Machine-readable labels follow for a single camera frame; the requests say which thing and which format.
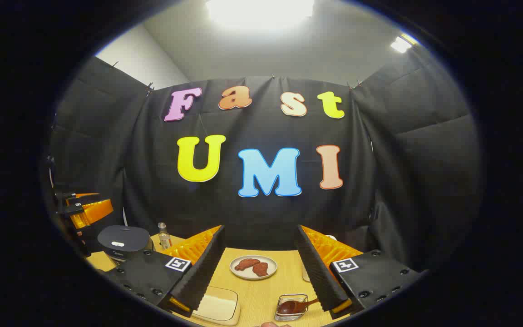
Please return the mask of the wire chopstick holder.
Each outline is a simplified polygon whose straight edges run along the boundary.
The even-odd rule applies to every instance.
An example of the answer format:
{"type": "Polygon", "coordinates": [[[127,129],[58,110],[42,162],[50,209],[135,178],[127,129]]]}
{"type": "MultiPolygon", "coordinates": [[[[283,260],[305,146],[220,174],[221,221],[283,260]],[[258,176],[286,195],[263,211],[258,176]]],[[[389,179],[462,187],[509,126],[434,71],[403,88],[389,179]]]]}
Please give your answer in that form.
{"type": "Polygon", "coordinates": [[[308,296],[307,294],[284,294],[280,296],[276,304],[276,312],[274,315],[274,319],[276,321],[294,321],[301,318],[303,315],[305,315],[305,313],[307,313],[308,308],[304,309],[303,311],[297,314],[281,314],[279,311],[280,305],[288,301],[308,302],[308,296]]]}

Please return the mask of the round white plate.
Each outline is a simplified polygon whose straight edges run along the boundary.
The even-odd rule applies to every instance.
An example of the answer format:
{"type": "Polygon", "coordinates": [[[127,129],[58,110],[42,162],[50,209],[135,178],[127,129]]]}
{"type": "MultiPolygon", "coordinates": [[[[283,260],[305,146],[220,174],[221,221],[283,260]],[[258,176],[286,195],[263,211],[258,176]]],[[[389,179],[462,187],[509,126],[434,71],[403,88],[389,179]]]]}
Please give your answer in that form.
{"type": "Polygon", "coordinates": [[[277,270],[278,270],[278,265],[277,265],[276,261],[274,261],[274,259],[271,259],[271,258],[263,256],[263,255],[243,255],[243,256],[233,259],[230,263],[230,271],[232,273],[234,273],[234,275],[236,275],[237,277],[249,280],[249,281],[259,281],[262,279],[272,277],[272,275],[274,275],[274,273],[276,273],[277,270]],[[253,273],[252,267],[245,269],[244,271],[236,271],[234,269],[234,267],[239,263],[239,261],[241,261],[242,259],[245,259],[245,258],[255,258],[255,259],[259,259],[260,262],[268,263],[268,275],[265,277],[258,277],[257,275],[255,275],[255,273],[253,273]]]}

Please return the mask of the small glass bottle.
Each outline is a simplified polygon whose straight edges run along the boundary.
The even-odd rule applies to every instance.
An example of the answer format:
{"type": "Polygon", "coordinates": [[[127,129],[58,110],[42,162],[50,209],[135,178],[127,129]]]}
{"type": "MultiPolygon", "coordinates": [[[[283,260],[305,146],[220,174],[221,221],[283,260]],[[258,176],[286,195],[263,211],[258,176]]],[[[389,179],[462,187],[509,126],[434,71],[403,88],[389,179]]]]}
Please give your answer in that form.
{"type": "Polygon", "coordinates": [[[168,233],[168,228],[164,222],[158,222],[158,239],[164,250],[167,250],[172,246],[171,236],[168,233]]]}

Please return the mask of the black backdrop cloth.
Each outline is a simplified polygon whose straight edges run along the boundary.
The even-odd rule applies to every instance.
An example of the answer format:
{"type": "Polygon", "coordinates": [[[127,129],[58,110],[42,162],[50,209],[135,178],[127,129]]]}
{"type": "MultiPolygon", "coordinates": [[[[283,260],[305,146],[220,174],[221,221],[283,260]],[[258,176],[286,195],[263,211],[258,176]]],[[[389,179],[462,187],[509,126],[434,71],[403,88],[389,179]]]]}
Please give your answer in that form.
{"type": "Polygon", "coordinates": [[[184,83],[148,94],[88,62],[50,133],[61,191],[114,211],[84,238],[129,225],[188,238],[225,226],[228,247],[294,250],[298,225],[417,271],[446,261],[477,216],[482,165],[469,106],[425,50],[355,89],[292,77],[184,83]]]}

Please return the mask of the dark grey rice cooker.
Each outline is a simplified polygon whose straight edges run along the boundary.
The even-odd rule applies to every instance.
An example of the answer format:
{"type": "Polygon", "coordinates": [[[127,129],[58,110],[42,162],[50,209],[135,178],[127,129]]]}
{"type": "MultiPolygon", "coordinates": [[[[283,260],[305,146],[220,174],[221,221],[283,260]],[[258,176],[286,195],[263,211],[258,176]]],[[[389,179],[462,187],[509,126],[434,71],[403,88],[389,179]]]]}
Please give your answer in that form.
{"type": "Polygon", "coordinates": [[[107,226],[97,236],[102,251],[114,265],[154,250],[149,232],[134,226],[107,226]]]}

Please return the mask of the white toaster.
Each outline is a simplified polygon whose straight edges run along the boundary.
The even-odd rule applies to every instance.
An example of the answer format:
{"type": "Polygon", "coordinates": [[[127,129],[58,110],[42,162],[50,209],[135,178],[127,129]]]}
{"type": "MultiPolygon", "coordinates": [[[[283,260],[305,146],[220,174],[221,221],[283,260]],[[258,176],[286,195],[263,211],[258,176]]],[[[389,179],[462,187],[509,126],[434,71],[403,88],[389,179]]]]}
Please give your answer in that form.
{"type": "MultiPolygon", "coordinates": [[[[326,235],[328,238],[331,238],[333,240],[337,240],[336,237],[332,236],[332,235],[326,235]]],[[[309,275],[307,273],[307,270],[306,270],[306,267],[304,265],[304,263],[301,263],[301,274],[302,274],[302,278],[304,281],[306,282],[310,282],[310,278],[309,278],[309,275]]]]}

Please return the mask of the brown wooden spoon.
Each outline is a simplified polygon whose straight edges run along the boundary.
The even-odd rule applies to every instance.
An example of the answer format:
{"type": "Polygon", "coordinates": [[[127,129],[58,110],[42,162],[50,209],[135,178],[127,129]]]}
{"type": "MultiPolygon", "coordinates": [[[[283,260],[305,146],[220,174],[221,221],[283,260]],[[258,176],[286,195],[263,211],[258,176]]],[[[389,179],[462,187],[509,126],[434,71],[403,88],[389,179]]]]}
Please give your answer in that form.
{"type": "Polygon", "coordinates": [[[277,315],[297,315],[302,312],[305,312],[309,306],[318,302],[318,299],[314,299],[309,302],[297,302],[294,300],[289,300],[278,305],[276,309],[277,315]]]}

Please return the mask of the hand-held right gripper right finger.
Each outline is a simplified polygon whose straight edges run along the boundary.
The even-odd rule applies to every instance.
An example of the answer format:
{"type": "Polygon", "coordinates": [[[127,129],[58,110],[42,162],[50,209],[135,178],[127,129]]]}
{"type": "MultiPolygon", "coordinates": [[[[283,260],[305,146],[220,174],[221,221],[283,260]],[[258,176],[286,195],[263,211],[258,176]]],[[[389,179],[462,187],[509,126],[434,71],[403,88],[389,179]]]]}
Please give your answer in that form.
{"type": "Polygon", "coordinates": [[[361,252],[302,225],[295,246],[322,310],[332,318],[379,306],[422,276],[382,250],[361,252]]]}

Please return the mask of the small ceiling lamp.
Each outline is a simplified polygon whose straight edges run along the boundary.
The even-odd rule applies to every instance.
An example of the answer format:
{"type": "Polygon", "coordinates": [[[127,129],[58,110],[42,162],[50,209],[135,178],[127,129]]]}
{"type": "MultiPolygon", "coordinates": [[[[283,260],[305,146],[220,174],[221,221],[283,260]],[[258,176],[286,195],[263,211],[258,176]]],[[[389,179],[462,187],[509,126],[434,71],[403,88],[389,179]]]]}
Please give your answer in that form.
{"type": "Polygon", "coordinates": [[[390,44],[390,47],[398,53],[404,54],[413,49],[419,42],[406,33],[402,33],[390,44]]]}

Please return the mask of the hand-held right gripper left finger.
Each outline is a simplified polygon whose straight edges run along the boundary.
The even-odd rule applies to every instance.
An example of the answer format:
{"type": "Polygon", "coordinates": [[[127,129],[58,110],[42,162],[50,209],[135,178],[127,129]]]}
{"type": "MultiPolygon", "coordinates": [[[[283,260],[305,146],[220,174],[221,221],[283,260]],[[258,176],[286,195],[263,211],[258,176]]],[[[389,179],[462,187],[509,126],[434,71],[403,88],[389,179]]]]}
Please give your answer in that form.
{"type": "Polygon", "coordinates": [[[163,253],[143,248],[104,276],[161,310],[189,318],[199,308],[225,249],[226,230],[219,225],[163,253]]]}

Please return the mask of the white rice container clear lid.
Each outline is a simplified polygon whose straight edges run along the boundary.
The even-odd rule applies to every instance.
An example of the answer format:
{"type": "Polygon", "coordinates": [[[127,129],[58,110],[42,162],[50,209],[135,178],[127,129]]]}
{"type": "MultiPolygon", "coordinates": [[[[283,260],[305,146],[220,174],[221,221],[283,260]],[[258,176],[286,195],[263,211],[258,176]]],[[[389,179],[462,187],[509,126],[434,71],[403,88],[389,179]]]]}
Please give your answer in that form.
{"type": "Polygon", "coordinates": [[[208,286],[192,317],[222,326],[235,326],[239,322],[241,307],[235,291],[208,286]]]}

